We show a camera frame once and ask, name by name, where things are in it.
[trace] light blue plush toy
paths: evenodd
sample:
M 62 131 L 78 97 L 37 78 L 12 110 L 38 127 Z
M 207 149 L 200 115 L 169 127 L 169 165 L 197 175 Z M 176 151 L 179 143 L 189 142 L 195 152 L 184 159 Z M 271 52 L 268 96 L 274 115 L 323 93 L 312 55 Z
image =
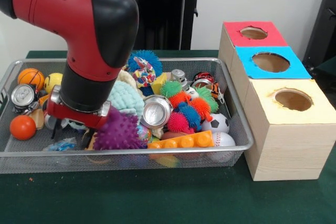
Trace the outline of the light blue plush toy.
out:
M 140 122 L 145 104 L 139 93 L 129 84 L 116 81 L 108 101 L 121 113 L 137 115 L 138 123 Z

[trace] metal mesh basket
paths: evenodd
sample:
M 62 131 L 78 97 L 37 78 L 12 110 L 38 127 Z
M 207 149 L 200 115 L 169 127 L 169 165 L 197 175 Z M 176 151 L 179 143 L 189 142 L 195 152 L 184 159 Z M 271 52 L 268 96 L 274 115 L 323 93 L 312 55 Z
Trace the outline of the metal mesh basket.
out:
M 182 69 L 188 80 L 200 71 L 210 72 L 215 77 L 226 99 L 219 112 L 229 118 L 229 134 L 236 142 L 235 147 L 81 151 L 82 135 L 68 126 L 62 138 L 75 137 L 77 150 L 44 152 L 42 150 L 53 143 L 51 130 L 46 127 L 28 141 L 18 141 L 11 136 L 9 125 L 16 114 L 12 111 L 14 105 L 10 94 L 17 86 L 17 76 L 23 69 L 36 68 L 49 75 L 62 72 L 66 60 L 22 60 L 14 62 L 0 82 L 0 173 L 233 166 L 243 151 L 252 146 L 254 139 L 226 66 L 214 58 L 170 58 L 161 61 L 165 72 Z M 209 158 L 210 155 L 224 156 L 225 162 L 215 162 Z

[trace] round hole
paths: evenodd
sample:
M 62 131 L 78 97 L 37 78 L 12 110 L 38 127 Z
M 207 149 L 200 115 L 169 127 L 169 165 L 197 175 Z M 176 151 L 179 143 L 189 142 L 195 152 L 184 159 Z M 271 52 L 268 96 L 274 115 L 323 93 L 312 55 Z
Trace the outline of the round hole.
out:
M 262 70 L 273 73 L 284 72 L 290 66 L 283 56 L 271 52 L 260 52 L 254 55 L 252 60 Z
M 249 39 L 265 39 L 268 34 L 261 28 L 246 27 L 240 31 L 241 35 Z
M 275 100 L 290 110 L 305 111 L 312 106 L 310 97 L 295 89 L 287 89 L 276 94 Z

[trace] pink ball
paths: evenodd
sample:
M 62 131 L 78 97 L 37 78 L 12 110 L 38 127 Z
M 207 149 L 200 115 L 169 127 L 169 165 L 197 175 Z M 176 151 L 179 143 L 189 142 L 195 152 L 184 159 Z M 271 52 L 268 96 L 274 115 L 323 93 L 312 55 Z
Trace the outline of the pink ball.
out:
M 167 123 L 168 130 L 171 132 L 184 132 L 188 134 L 195 133 L 193 129 L 189 128 L 188 120 L 180 112 L 173 112 Z

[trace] shape sorter box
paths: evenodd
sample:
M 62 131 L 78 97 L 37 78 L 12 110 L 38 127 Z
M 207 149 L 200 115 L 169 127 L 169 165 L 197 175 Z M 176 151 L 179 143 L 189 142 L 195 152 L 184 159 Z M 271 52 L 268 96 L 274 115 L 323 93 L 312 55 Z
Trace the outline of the shape sorter box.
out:
M 272 22 L 224 22 L 218 58 L 231 72 L 236 47 L 286 47 L 281 33 Z
M 253 180 L 317 179 L 336 139 L 336 111 L 314 80 L 251 80 L 244 110 Z
M 236 47 L 231 78 L 244 105 L 250 79 L 311 79 L 290 47 Z

